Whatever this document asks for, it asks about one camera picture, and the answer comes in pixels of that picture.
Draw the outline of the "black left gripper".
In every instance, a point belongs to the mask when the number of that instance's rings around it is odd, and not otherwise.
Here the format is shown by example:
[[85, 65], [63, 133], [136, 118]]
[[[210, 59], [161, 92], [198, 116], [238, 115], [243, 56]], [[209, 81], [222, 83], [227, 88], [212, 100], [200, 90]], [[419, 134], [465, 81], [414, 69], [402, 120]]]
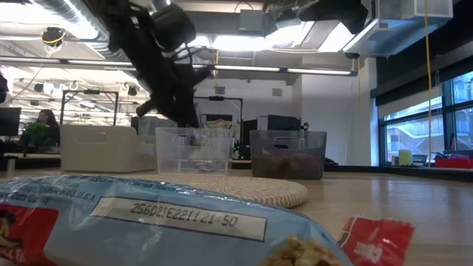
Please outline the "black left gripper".
[[192, 64], [176, 64], [172, 59], [154, 55], [149, 60], [147, 83], [150, 99], [136, 108], [138, 117], [152, 111], [177, 111], [174, 120], [180, 128], [199, 128], [194, 106], [194, 87], [211, 76], [207, 67], [195, 69]]

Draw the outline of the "large light blue granola bar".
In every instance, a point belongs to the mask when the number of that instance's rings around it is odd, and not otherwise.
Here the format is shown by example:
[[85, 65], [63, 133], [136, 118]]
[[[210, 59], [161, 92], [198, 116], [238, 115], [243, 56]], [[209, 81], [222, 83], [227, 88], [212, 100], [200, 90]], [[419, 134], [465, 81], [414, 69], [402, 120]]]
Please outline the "large light blue granola bar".
[[0, 183], [18, 266], [352, 266], [309, 217], [188, 185], [98, 175]]

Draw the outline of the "clear plastic bin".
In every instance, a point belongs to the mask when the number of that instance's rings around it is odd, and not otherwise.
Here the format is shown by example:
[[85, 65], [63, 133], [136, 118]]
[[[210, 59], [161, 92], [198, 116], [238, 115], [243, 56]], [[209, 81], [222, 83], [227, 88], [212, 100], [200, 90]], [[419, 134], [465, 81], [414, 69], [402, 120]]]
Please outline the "clear plastic bin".
[[233, 157], [228, 129], [156, 128], [157, 172], [226, 175]]

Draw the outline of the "white plastic bin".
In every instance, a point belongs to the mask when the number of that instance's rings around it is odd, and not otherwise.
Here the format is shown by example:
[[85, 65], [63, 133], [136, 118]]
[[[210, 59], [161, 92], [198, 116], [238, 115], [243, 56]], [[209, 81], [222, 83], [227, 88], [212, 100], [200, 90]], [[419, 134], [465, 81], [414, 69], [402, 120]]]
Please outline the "white plastic bin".
[[155, 170], [155, 138], [125, 126], [60, 126], [61, 170], [132, 173]]

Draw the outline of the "linear ceiling light tube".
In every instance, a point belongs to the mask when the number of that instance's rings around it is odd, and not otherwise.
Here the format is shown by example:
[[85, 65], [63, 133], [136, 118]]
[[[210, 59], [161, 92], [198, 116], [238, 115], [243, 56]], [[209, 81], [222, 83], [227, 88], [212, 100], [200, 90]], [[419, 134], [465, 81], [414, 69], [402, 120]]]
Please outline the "linear ceiling light tube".
[[93, 61], [93, 60], [76, 60], [67, 59], [70, 64], [77, 65], [95, 65], [95, 66], [108, 66], [108, 67], [133, 67], [131, 62], [127, 61]]
[[235, 66], [235, 65], [214, 65], [215, 70], [235, 70], [235, 71], [249, 71], [249, 72], [279, 72], [278, 67], [268, 66]]
[[340, 76], [351, 76], [351, 71], [346, 70], [333, 70], [333, 69], [300, 69], [300, 68], [287, 68], [288, 73], [301, 74], [301, 75], [340, 75]]

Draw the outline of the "black desktop monitor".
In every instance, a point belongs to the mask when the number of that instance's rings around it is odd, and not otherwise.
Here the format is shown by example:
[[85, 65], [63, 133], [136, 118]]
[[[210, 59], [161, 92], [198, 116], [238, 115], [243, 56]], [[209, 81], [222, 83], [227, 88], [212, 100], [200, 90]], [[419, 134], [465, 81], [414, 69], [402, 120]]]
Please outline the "black desktop monitor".
[[259, 130], [299, 131], [302, 122], [299, 117], [260, 115], [257, 125]]

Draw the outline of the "person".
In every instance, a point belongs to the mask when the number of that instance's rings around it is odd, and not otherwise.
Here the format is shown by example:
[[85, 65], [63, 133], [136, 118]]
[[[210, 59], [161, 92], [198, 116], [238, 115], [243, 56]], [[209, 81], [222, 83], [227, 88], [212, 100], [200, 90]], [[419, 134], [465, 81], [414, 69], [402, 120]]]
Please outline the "person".
[[60, 146], [60, 128], [51, 109], [42, 109], [35, 122], [45, 123], [50, 127], [50, 137], [45, 146], [26, 146], [22, 135], [20, 144], [26, 153], [56, 153]]

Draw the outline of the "grey translucent plastic bin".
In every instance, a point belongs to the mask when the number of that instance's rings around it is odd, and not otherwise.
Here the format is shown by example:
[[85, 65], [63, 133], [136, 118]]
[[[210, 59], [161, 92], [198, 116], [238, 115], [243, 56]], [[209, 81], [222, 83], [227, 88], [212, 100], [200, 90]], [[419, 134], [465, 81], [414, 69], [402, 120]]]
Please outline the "grey translucent plastic bin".
[[323, 178], [327, 133], [253, 130], [251, 170], [255, 177], [285, 180]]

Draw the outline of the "grey ceiling ventilation unit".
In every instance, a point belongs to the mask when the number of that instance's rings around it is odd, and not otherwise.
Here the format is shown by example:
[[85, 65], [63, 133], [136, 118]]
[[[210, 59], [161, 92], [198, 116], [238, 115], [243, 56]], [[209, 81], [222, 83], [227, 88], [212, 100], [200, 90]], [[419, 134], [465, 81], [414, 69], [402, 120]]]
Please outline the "grey ceiling ventilation unit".
[[263, 29], [263, 13], [260, 10], [240, 10], [239, 30], [261, 32]]

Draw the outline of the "green potted plant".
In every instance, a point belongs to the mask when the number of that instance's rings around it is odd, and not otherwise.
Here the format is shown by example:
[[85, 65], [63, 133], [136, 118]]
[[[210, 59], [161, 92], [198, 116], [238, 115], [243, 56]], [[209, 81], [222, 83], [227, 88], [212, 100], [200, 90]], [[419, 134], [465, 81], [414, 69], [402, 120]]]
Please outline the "green potted plant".
[[50, 127], [45, 123], [28, 123], [22, 135], [26, 146], [45, 146], [50, 137]]

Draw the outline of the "black computer monitor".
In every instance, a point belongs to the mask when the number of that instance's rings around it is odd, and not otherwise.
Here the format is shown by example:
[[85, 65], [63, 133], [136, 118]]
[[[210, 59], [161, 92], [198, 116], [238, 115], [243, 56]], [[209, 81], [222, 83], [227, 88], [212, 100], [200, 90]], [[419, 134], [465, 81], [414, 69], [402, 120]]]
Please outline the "black computer monitor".
[[0, 107], [0, 137], [18, 135], [21, 108]]

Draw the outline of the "red chewy wrapper end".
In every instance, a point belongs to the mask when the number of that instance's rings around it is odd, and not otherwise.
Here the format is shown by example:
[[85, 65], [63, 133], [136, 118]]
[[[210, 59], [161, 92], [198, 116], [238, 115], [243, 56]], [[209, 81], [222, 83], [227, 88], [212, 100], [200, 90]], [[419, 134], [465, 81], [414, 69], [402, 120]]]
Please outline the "red chewy wrapper end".
[[409, 222], [352, 216], [338, 244], [353, 266], [404, 266], [414, 233]]

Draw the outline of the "dark framed window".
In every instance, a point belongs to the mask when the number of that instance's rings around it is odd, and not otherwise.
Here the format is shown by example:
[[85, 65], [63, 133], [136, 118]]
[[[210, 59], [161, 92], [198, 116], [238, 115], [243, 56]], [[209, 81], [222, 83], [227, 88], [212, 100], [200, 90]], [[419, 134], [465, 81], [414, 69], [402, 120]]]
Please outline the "dark framed window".
[[398, 164], [409, 149], [414, 164], [435, 166], [435, 159], [473, 159], [473, 71], [432, 88], [378, 105], [382, 163]]

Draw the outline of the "red box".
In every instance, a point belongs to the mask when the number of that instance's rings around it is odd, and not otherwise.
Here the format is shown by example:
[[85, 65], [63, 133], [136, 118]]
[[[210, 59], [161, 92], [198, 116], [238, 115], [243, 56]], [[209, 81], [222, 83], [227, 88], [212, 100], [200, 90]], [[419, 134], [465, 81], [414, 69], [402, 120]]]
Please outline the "red box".
[[435, 166], [438, 168], [460, 168], [473, 169], [473, 159], [469, 158], [440, 158], [435, 159]]

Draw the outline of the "black metal frame stand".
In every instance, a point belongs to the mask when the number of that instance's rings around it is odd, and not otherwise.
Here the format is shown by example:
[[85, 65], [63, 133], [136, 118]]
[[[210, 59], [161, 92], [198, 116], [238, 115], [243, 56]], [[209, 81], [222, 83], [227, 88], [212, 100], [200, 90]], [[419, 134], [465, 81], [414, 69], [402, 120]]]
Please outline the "black metal frame stand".
[[232, 129], [240, 130], [243, 121], [243, 99], [223, 96], [196, 97], [198, 118], [202, 126], [208, 122], [224, 120], [231, 123]]
[[118, 118], [118, 100], [119, 100], [119, 93], [118, 92], [107, 92], [107, 91], [100, 91], [97, 89], [83, 89], [83, 90], [64, 90], [61, 98], [61, 109], [60, 109], [60, 118], [59, 118], [59, 124], [64, 123], [64, 114], [65, 114], [65, 106], [67, 103], [69, 103], [71, 100], [75, 98], [75, 96], [79, 93], [85, 94], [85, 95], [100, 95], [100, 94], [105, 94], [105, 95], [114, 95], [115, 99], [112, 100], [112, 103], [114, 104], [114, 112], [113, 112], [113, 122], [112, 125], [116, 126], [117, 125], [117, 118]]

